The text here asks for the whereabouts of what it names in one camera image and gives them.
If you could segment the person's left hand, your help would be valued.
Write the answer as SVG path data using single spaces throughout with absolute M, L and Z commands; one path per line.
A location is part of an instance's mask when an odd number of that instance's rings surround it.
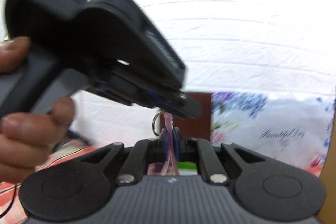
M 12 113 L 1 119 L 1 182 L 21 183 L 44 164 L 75 117 L 70 97 L 58 99 L 50 114 Z

